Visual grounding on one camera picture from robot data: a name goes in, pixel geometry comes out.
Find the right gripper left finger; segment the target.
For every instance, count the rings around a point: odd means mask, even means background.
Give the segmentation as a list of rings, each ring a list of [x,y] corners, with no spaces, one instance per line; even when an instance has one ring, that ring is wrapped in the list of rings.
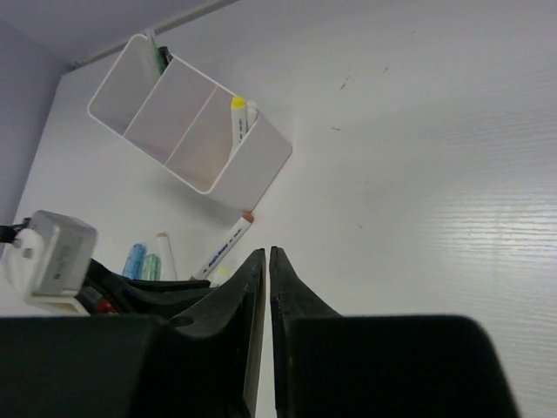
[[[165,319],[5,317],[4,417],[251,417],[257,404],[265,252]]]

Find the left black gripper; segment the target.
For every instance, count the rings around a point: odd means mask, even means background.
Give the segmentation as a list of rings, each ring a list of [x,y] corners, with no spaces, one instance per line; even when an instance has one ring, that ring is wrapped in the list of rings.
[[[80,290],[80,303],[91,315],[153,314],[172,317],[212,291],[207,280],[131,280],[92,260]]]

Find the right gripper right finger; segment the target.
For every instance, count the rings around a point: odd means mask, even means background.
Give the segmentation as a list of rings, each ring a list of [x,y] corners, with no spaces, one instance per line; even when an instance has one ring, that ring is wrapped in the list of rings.
[[[459,315],[344,316],[269,262],[280,417],[516,417],[487,332]]]

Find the green capsule eraser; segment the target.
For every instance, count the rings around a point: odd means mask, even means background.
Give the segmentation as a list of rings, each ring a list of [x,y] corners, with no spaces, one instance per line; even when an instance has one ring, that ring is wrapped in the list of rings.
[[[159,281],[161,279],[162,262],[158,255],[149,253],[143,264],[141,280]]]

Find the peach white marker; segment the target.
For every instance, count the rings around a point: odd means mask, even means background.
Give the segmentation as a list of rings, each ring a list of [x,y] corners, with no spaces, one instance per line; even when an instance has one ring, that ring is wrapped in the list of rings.
[[[177,281],[178,275],[168,233],[159,233],[157,235],[157,243],[164,280]]]

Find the brown white marker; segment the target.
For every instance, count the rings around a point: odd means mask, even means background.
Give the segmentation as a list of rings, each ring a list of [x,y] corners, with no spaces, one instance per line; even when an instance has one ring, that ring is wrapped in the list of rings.
[[[235,244],[242,238],[245,232],[254,222],[251,212],[244,212],[239,220],[233,225],[218,245],[209,259],[190,277],[191,280],[206,280],[219,262],[230,252]]]

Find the yellow capped white marker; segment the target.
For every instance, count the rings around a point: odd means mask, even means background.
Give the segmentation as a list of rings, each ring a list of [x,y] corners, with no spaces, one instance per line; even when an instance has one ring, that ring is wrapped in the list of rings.
[[[233,96],[231,101],[232,149],[236,150],[247,133],[247,103],[240,96]]]

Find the black pen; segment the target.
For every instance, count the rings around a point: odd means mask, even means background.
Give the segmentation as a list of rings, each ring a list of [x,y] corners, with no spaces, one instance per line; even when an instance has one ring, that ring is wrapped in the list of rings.
[[[173,59],[172,54],[169,52],[166,46],[158,47],[158,54],[160,56],[160,62],[162,65],[162,72],[167,68],[170,64],[171,60]]]

